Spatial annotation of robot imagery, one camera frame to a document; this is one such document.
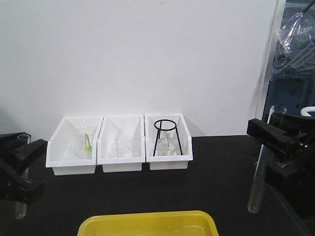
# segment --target yellow basin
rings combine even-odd
[[[77,236],[219,236],[203,211],[100,215],[85,220]]]

